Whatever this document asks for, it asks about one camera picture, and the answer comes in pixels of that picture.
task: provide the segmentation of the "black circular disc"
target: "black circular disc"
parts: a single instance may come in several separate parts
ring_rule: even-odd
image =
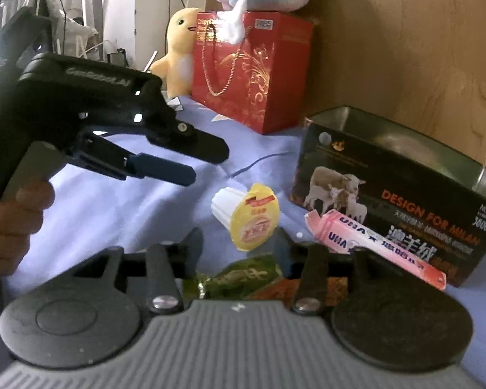
[[[133,301],[101,282],[45,284],[10,303],[0,335],[20,360],[44,368],[85,367],[114,355],[135,336]]]
[[[372,284],[351,293],[332,311],[341,343],[362,360],[402,372],[453,364],[473,334],[467,310],[430,285]]]

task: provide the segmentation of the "red gift bag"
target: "red gift bag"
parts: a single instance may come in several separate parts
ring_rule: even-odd
[[[245,40],[220,42],[224,21],[199,13],[193,99],[267,134],[298,124],[313,23],[278,12],[244,14]]]

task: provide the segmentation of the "white plastic cup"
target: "white plastic cup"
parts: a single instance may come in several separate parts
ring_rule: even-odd
[[[247,195],[246,191],[225,187],[216,193],[211,202],[211,210],[219,222],[230,230],[232,214]]]

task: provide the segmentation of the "wood grain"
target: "wood grain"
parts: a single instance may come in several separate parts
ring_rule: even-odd
[[[307,113],[356,106],[484,160],[486,0],[311,0],[298,14],[317,25]]]

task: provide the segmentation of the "blue bedsheet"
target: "blue bedsheet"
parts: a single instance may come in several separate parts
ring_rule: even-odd
[[[261,136],[232,120],[212,121],[212,111],[182,98],[179,118],[225,139],[231,149],[219,166],[157,148],[141,136],[109,139],[135,152],[146,152],[193,166],[198,178],[188,188],[153,179],[120,182],[67,166],[53,179],[55,205],[45,215],[42,230],[32,237],[31,251],[18,271],[6,280],[13,296],[45,282],[109,246],[134,252],[150,244],[181,240],[193,227],[205,234],[198,270],[213,274],[245,254],[236,250],[228,232],[211,214],[210,202],[223,187],[270,186],[279,198],[280,225],[294,240],[311,238],[305,211],[289,201],[302,132],[295,128]],[[475,336],[464,357],[464,368],[486,386],[486,257],[463,288],[449,294],[470,311]]]

